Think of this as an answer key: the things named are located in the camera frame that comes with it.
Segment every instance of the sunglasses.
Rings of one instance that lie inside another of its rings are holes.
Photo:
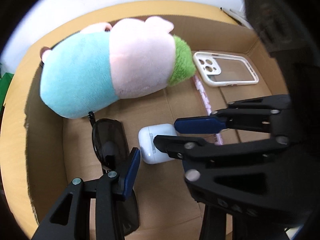
[[[121,122],[108,118],[95,120],[93,112],[88,113],[92,126],[92,144],[94,152],[101,163],[103,174],[114,171],[129,156],[129,147]],[[124,235],[139,227],[139,210],[137,198],[132,190],[131,196],[124,202],[117,201],[119,220],[123,225]]]

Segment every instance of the green fuzzy plush part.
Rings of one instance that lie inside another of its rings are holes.
[[[176,44],[176,61],[172,76],[168,82],[170,86],[192,77],[196,72],[196,67],[192,61],[191,49],[188,44],[176,35],[173,38]]]

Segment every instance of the stuffed animal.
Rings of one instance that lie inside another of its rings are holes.
[[[142,97],[195,73],[190,47],[158,16],[90,25],[44,47],[42,101],[66,118],[86,116],[122,98]]]

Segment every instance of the silver bolt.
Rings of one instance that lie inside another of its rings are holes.
[[[278,109],[273,109],[270,111],[272,114],[279,114],[280,111]]]
[[[81,179],[79,179],[79,178],[75,178],[72,180],[73,185],[78,185],[80,182],[81,182]]]
[[[184,145],[184,147],[186,148],[186,149],[192,149],[193,147],[195,147],[196,146],[196,144],[194,143],[194,142],[188,142],[188,143],[186,143],[185,145]]]
[[[277,136],[276,141],[277,143],[284,144],[284,145],[287,145],[289,143],[289,139],[286,136]]]
[[[189,181],[197,181],[200,178],[200,172],[194,169],[188,170],[185,176]]]
[[[117,176],[118,175],[118,173],[116,173],[116,171],[110,171],[109,173],[108,173],[108,177],[109,178],[114,178],[115,176]]]

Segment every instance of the cardboard box wall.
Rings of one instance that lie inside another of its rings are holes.
[[[193,51],[228,52],[249,60],[260,78],[257,85],[223,88],[204,85],[213,110],[225,108],[230,101],[286,93],[275,60],[269,58],[254,31],[235,25],[215,7],[178,1],[135,2],[104,8],[62,25],[36,42],[21,62],[8,91],[1,129],[4,190],[15,218],[29,237],[73,178],[90,180],[102,174],[92,148],[89,120],[57,116],[39,97],[40,48],[53,46],[95,22],[141,15],[163,15],[175,25],[172,34],[183,38]],[[120,100],[97,112],[96,118],[123,122],[131,148],[139,145],[137,134],[144,126],[205,114],[198,91],[188,80],[142,98]],[[222,136],[226,144],[268,135],[226,130]],[[180,161],[157,165],[141,162],[134,189],[141,226],[127,239],[198,239],[203,205],[188,193]],[[229,217],[227,233],[231,231],[230,222]]]

